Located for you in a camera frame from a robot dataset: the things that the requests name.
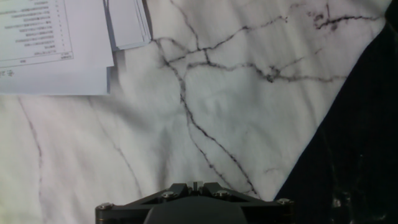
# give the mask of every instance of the crack pattern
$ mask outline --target crack pattern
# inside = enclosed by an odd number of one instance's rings
[[[188,21],[188,16],[184,13],[184,11],[182,10],[182,8],[181,8],[180,6],[178,6],[178,5],[176,5],[176,4],[174,3],[173,0],[170,0],[170,2],[172,3],[172,5],[173,5],[174,7],[176,7],[176,8],[181,12],[182,16],[184,17],[185,25],[188,26],[188,28],[191,30],[192,34],[195,36],[195,40],[196,40],[196,44],[197,44],[197,50],[200,50],[200,48],[199,48],[199,36],[198,36],[198,34],[196,33],[196,31],[193,29],[193,27],[191,26],[191,24],[189,23],[189,21]]]
[[[111,138],[111,136],[109,135],[109,133],[105,130],[105,127],[102,125],[101,120],[100,120],[100,118],[98,117],[98,114],[97,114],[96,110],[94,109],[93,102],[92,102],[92,100],[91,100],[90,97],[88,97],[88,102],[89,102],[89,104],[90,104],[91,109],[93,109],[93,111],[94,111],[95,117],[96,117],[96,119],[97,119],[98,122],[99,122],[99,126],[101,127],[102,132],[104,132],[106,138],[108,138],[108,139],[111,141],[111,144],[112,144],[112,146],[113,146],[113,149],[115,149],[115,150],[119,153],[119,155],[122,157],[124,163],[127,165],[127,168],[129,169],[130,173],[132,174],[132,177],[134,178],[134,181],[136,182],[136,187],[137,187],[138,195],[139,195],[140,198],[142,198],[142,197],[143,197],[143,194],[142,194],[141,186],[140,186],[140,184],[139,184],[139,181],[138,181],[138,178],[137,178],[137,176],[136,176],[136,173],[135,173],[134,170],[132,169],[132,167],[131,167],[129,161],[127,160],[126,156],[124,155],[122,149],[121,149],[120,147],[117,147],[116,143],[112,140],[112,138]]]
[[[312,76],[308,76],[308,75],[304,75],[304,76],[298,76],[298,75],[292,75],[292,76],[287,76],[287,75],[283,75],[282,71],[285,70],[286,68],[293,66],[295,64],[300,63],[302,60],[305,60],[305,57],[301,57],[298,58],[296,60],[294,60],[293,62],[288,63],[287,65],[281,66],[281,67],[277,67],[275,65],[270,65],[268,66],[268,72],[266,73],[265,71],[261,70],[255,63],[251,63],[251,62],[246,62],[246,63],[239,63],[236,65],[233,65],[231,67],[227,67],[226,65],[222,65],[220,63],[214,63],[210,60],[210,56],[209,56],[209,51],[212,50],[216,50],[217,48],[219,48],[220,46],[222,46],[223,44],[229,42],[230,40],[232,40],[237,34],[241,33],[241,32],[245,32],[245,33],[250,33],[253,32],[255,30],[258,29],[263,29],[265,27],[268,27],[272,24],[274,24],[277,21],[284,21],[285,23],[288,23],[287,18],[288,17],[284,17],[284,16],[278,16],[275,19],[266,22],[265,24],[259,25],[259,26],[243,26],[242,28],[238,29],[236,32],[234,32],[233,34],[231,34],[230,36],[228,36],[227,38],[223,39],[222,41],[218,42],[217,44],[215,44],[214,46],[211,47],[204,47],[201,48],[200,44],[199,44],[199,35],[198,32],[193,28],[193,26],[189,23],[188,20],[188,16],[187,14],[182,10],[182,8],[180,6],[178,6],[177,4],[174,3],[173,0],[170,0],[170,3],[176,7],[179,12],[182,14],[185,25],[190,29],[191,33],[195,36],[195,42],[196,42],[196,49],[195,50],[190,50],[188,48],[186,48],[183,44],[181,44],[180,42],[176,41],[173,38],[170,37],[160,37],[157,39],[153,39],[152,42],[154,42],[159,50],[159,54],[161,57],[161,62],[163,64],[162,67],[166,67],[168,69],[170,69],[171,71],[173,71],[176,79],[178,80],[178,83],[180,85],[180,103],[183,105],[184,110],[185,110],[185,114],[187,116],[187,128],[188,128],[188,132],[190,135],[190,139],[192,140],[192,142],[194,143],[195,147],[200,151],[200,153],[202,154],[202,156],[204,157],[204,159],[206,160],[207,164],[209,165],[209,168],[212,169],[216,175],[223,180],[226,185],[228,185],[229,188],[233,189],[233,186],[225,179],[225,177],[223,176],[222,173],[220,173],[218,170],[216,170],[215,166],[210,162],[209,158],[207,157],[206,153],[203,151],[203,149],[201,149],[199,147],[199,145],[196,143],[196,141],[193,139],[192,136],[192,130],[191,130],[191,125],[193,127],[195,127],[197,130],[199,130],[199,132],[202,133],[202,135],[204,135],[204,137],[208,138],[210,141],[213,141],[238,167],[238,169],[240,170],[240,172],[242,173],[242,175],[246,178],[246,182],[247,184],[250,186],[250,191],[254,192],[255,195],[257,195],[259,198],[259,194],[257,193],[257,190],[254,188],[253,183],[251,182],[248,173],[243,169],[242,165],[238,162],[238,160],[235,158],[235,156],[230,153],[222,144],[220,144],[213,136],[210,136],[196,121],[195,118],[193,116],[193,113],[191,111],[191,109],[189,108],[187,101],[186,101],[186,95],[187,95],[187,89],[186,89],[186,83],[185,83],[185,78],[187,77],[188,73],[190,70],[197,68],[197,67],[211,67],[211,68],[216,68],[219,70],[224,70],[226,72],[232,72],[236,69],[242,69],[242,68],[248,68],[248,69],[252,69],[256,72],[257,76],[260,79],[266,80],[269,83],[273,83],[276,80],[283,80],[285,82],[298,82],[298,81],[302,81],[302,80],[309,80],[309,81],[315,81],[315,82],[321,82],[321,83],[330,83],[333,82],[335,80],[338,79],[345,79],[347,78],[347,76],[332,76],[332,77],[328,77],[328,78],[321,78],[321,77],[312,77]],[[327,19],[325,23],[319,25],[317,27],[317,29],[321,29],[322,27],[328,26],[330,24],[335,24],[338,23],[340,21],[343,20],[348,20],[348,19],[366,19],[366,17],[341,17],[341,18],[337,18],[337,19]],[[184,52],[183,56],[174,58],[172,60],[167,60],[166,56],[165,56],[165,52],[162,46],[162,42],[163,41],[167,41],[170,42],[173,46],[175,46],[176,48],[180,49],[181,51]],[[322,48],[318,49],[315,52],[315,55],[317,53],[319,53],[319,51],[321,51]],[[190,54],[194,54],[197,52],[203,52],[205,55],[205,61],[204,62],[195,62],[195,63],[188,63],[186,66],[186,71],[185,74],[183,76],[181,76],[181,74],[178,72],[178,70],[176,69],[176,67],[174,67],[172,64],[174,62],[178,62],[180,60],[183,60],[187,57],[187,55]]]
[[[328,19],[330,19],[329,0],[326,2],[326,10],[328,11]]]
[[[380,19],[380,17],[366,17],[366,16],[342,16],[336,19],[327,19],[324,23],[320,25],[315,25],[316,29],[322,29],[322,27],[327,27],[329,25],[337,25],[341,21],[348,21],[348,20],[358,20],[358,19],[363,19],[363,20],[369,20],[369,21],[376,21]]]
[[[185,109],[185,113],[187,116],[187,126],[188,126],[188,131],[190,132],[190,124],[193,124],[194,127],[197,128],[197,130],[199,130],[206,138],[212,140],[213,142],[215,142],[217,144],[217,146],[219,146],[225,153],[227,153],[228,157],[231,158],[234,163],[237,165],[238,169],[242,172],[243,176],[245,176],[246,178],[246,182],[250,185],[251,187],[251,191],[254,192],[254,194],[256,194],[259,197],[259,194],[257,193],[257,190],[254,188],[248,174],[246,173],[246,171],[244,171],[244,169],[242,168],[241,164],[238,162],[238,160],[223,146],[221,145],[214,137],[210,136],[201,126],[199,126],[197,124],[197,122],[195,121],[195,118],[193,117],[193,113],[191,112],[190,108],[188,107],[188,103],[186,101],[186,84],[185,84],[185,79],[181,77],[181,75],[179,74],[178,70],[173,67],[169,61],[166,60],[165,55],[164,55],[164,50],[162,47],[162,44],[160,43],[159,39],[155,40],[155,43],[157,44],[157,47],[159,49],[160,52],[160,56],[162,58],[162,62],[164,63],[164,66],[171,69],[171,71],[174,72],[175,77],[177,78],[179,84],[180,84],[180,102],[183,104],[184,109]],[[228,185],[229,188],[234,189],[233,186],[223,177],[223,175],[218,172],[215,168],[215,166],[209,161],[209,159],[207,158],[206,154],[203,152],[203,150],[198,146],[198,144],[193,140],[192,138],[192,134],[190,133],[190,138],[193,141],[195,147],[201,152],[201,154],[203,155],[203,157],[205,158],[206,162],[209,165],[210,169],[213,169],[214,172],[217,174],[217,176],[223,180],[226,185]]]
[[[44,212],[43,212],[43,198],[42,198],[42,187],[43,187],[43,151],[42,151],[42,148],[41,148],[41,146],[40,146],[40,144],[39,144],[39,140],[37,139],[37,132],[36,132],[36,129],[34,128],[32,121],[30,120],[29,116],[27,115],[27,112],[26,112],[26,110],[25,110],[24,104],[22,103],[22,100],[21,100],[21,98],[20,98],[19,96],[17,97],[17,99],[18,99],[18,102],[19,102],[19,104],[20,104],[20,106],[21,106],[21,108],[22,108],[22,111],[24,112],[24,115],[25,115],[25,117],[26,117],[26,120],[27,120],[27,122],[29,123],[30,131],[32,132],[32,135],[33,135],[33,138],[34,138],[34,141],[35,141],[37,150],[38,150],[38,152],[39,152],[39,203],[40,203],[40,211],[41,211],[41,213],[42,213],[43,223],[46,223],[46,222],[47,222],[47,219],[45,218]]]
[[[255,30],[265,28],[265,27],[267,27],[267,26],[269,26],[269,25],[271,25],[271,24],[273,24],[273,23],[275,23],[277,21],[284,21],[285,23],[287,23],[287,17],[278,16],[275,19],[273,19],[273,20],[271,20],[269,22],[266,22],[265,24],[259,25],[259,26],[254,26],[254,27],[243,26],[242,28],[237,30],[235,33],[233,33],[232,35],[230,35],[226,39],[222,40],[221,42],[218,42],[216,45],[214,45],[212,47],[204,47],[204,48],[201,49],[201,48],[199,48],[199,44],[197,44],[197,49],[196,50],[188,50],[185,47],[181,47],[182,46],[181,43],[178,43],[176,40],[173,40],[171,38],[161,37],[161,38],[155,39],[155,40],[168,40],[172,44],[176,45],[179,49],[181,49],[181,50],[186,52],[185,55],[177,57],[177,58],[172,59],[172,60],[169,61],[170,63],[174,63],[174,62],[178,62],[178,61],[180,61],[182,59],[185,59],[187,57],[187,55],[194,54],[194,53],[197,53],[197,52],[205,52],[205,55],[208,57],[208,54],[207,54],[208,50],[216,50],[219,46],[221,46],[221,45],[229,42],[231,39],[233,39],[238,33],[244,32],[244,31],[246,31],[246,33],[250,33],[250,32],[253,32]]]

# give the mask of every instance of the screw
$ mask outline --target screw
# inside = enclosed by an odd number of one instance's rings
[[[112,203],[106,202],[106,203],[102,203],[97,208],[100,209],[100,210],[106,210],[106,209],[109,209],[109,208],[112,208],[112,207],[113,207]]]
[[[174,198],[177,194],[174,192],[164,192],[162,193],[163,198]]]
[[[286,199],[286,198],[278,199],[276,202],[281,205],[287,205],[287,204],[293,203],[293,201]]]
[[[219,197],[219,198],[226,197],[228,195],[229,195],[229,192],[226,190],[219,190],[216,193],[214,193],[214,196]]]

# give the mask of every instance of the black mount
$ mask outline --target black mount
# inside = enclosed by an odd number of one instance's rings
[[[96,224],[294,223],[294,203],[265,202],[218,183],[189,182],[127,205],[104,203],[95,209]]]

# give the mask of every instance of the stack of papers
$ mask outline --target stack of papers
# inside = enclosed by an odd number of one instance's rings
[[[110,1],[104,7],[98,0],[0,0],[0,94],[109,93],[112,49],[150,40],[141,0],[125,7],[123,0]],[[117,11],[128,7],[123,21]],[[114,21],[107,23],[107,17]]]
[[[104,0],[113,51],[141,47],[151,37],[142,1]]]

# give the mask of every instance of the marble surface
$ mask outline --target marble surface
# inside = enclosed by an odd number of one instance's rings
[[[189,180],[273,200],[389,3],[148,0],[110,96],[0,98],[0,221],[94,223]]]

